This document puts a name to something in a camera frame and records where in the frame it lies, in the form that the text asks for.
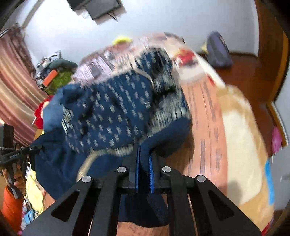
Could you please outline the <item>orange left sleeve forearm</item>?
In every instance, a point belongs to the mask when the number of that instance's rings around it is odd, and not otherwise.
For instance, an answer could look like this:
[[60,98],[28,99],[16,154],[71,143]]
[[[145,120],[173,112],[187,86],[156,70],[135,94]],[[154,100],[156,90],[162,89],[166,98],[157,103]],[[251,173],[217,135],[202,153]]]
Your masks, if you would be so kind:
[[3,192],[3,208],[1,210],[6,222],[10,225],[15,233],[21,230],[23,198],[14,198],[8,187],[5,186]]

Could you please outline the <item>person left hand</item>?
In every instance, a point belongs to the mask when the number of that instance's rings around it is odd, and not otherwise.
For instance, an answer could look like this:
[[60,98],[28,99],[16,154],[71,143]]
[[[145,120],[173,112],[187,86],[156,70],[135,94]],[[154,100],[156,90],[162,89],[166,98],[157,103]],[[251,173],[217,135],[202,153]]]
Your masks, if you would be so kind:
[[[2,169],[3,177],[5,179],[6,185],[10,187],[10,183],[8,181],[7,177],[7,169]],[[23,173],[21,171],[20,164],[17,164],[17,171],[14,174],[15,181],[13,183],[14,186],[16,186],[23,194],[26,191],[26,183],[23,178]]]

